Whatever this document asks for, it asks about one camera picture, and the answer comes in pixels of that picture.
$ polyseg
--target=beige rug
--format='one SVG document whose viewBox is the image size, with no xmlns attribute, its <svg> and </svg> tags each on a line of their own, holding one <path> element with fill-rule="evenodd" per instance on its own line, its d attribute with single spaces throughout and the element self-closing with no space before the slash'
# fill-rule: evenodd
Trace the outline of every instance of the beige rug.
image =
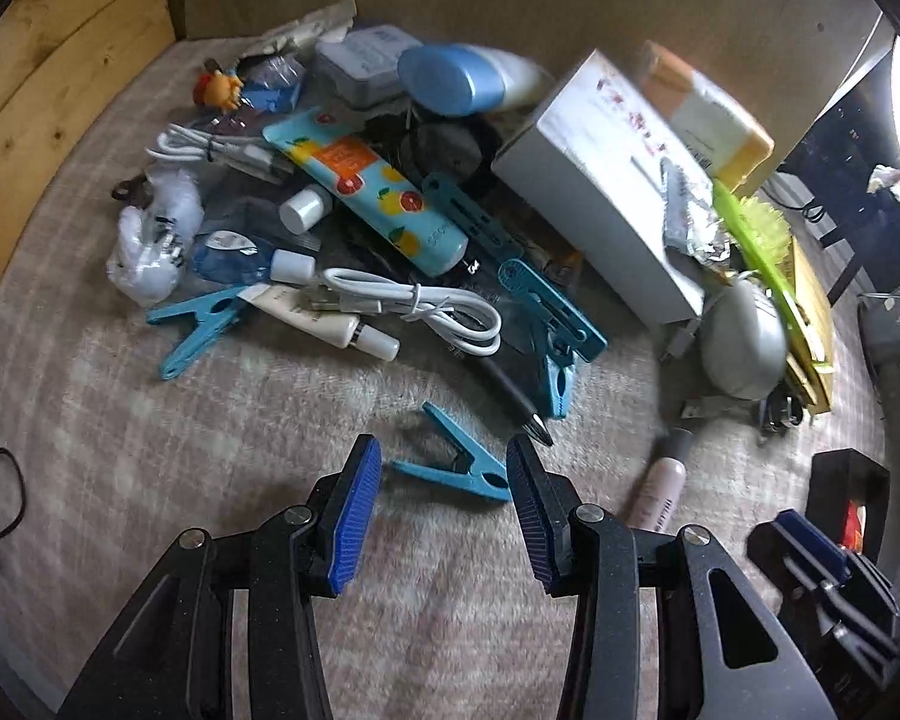
<svg viewBox="0 0 900 720">
<path fill-rule="evenodd" d="M 29 492 L 23 525 L 0 542 L 0 627 L 61 690 L 184 528 L 225 535 L 302 502 L 360 432 L 379 437 L 386 459 L 446 459 L 418 413 L 424 400 L 498 457 L 511 433 L 421 325 L 399 327 L 403 351 L 378 365 L 257 314 L 181 378 L 159 380 L 181 328 L 146 326 L 107 282 L 120 210 L 109 193 L 145 165 L 170 110 L 189 103 L 204 57 L 228 52 L 223 41 L 173 46 L 117 97 L 49 186 L 0 288 L 0 442 Z M 807 250 L 828 287 L 832 266 Z M 583 366 L 570 418 L 552 423 L 557 445 L 541 456 L 584 499 L 619 511 L 701 373 L 693 360 L 661 371 L 650 335 L 599 280 L 578 303 L 610 348 Z M 802 507 L 814 452 L 852 446 L 883 458 L 850 296 L 835 320 L 831 415 L 767 443 L 744 420 L 714 419 L 688 463 L 672 529 L 706 525 L 751 576 L 746 535 Z M 13 498 L 0 476 L 0 516 Z M 573 610 L 533 580 L 512 507 L 385 473 L 357 579 L 341 599 L 317 601 L 336 717 L 553 717 Z M 644 644 L 650 701 L 650 635 Z"/>
</svg>

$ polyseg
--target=small figurine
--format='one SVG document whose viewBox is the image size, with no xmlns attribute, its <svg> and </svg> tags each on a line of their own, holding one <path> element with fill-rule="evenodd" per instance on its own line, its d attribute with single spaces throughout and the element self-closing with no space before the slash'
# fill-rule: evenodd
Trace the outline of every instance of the small figurine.
<svg viewBox="0 0 900 720">
<path fill-rule="evenodd" d="M 208 60 L 204 67 L 206 71 L 200 74 L 194 85 L 194 103 L 220 108 L 221 111 L 239 108 L 244 83 L 237 76 L 224 73 L 213 60 Z"/>
</svg>

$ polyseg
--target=orange label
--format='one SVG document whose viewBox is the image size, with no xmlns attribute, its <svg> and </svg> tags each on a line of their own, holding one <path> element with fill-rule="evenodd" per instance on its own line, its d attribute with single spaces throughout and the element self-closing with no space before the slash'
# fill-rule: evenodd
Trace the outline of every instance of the orange label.
<svg viewBox="0 0 900 720">
<path fill-rule="evenodd" d="M 354 135 L 344 135 L 330 146 L 314 152 L 314 159 L 327 165 L 341 178 L 352 178 L 364 167 L 380 159 L 367 145 Z"/>
</svg>

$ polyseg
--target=white cream tube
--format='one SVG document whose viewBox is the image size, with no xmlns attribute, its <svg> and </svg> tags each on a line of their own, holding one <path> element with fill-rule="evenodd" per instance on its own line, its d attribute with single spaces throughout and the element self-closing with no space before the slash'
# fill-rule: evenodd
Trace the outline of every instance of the white cream tube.
<svg viewBox="0 0 900 720">
<path fill-rule="evenodd" d="M 357 314 L 310 310 L 303 290 L 283 284 L 254 284 L 240 293 L 240 300 L 338 349 L 355 346 L 387 362 L 394 360 L 400 349 L 400 341 L 364 324 Z"/>
</svg>

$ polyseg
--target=gray computer mouse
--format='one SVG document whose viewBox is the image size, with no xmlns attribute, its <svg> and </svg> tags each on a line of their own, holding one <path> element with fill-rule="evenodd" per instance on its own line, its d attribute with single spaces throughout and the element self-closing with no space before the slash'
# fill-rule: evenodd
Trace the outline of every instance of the gray computer mouse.
<svg viewBox="0 0 900 720">
<path fill-rule="evenodd" d="M 783 378 L 787 335 L 762 288 L 739 279 L 722 288 L 698 333 L 703 369 L 728 395 L 760 400 Z"/>
</svg>

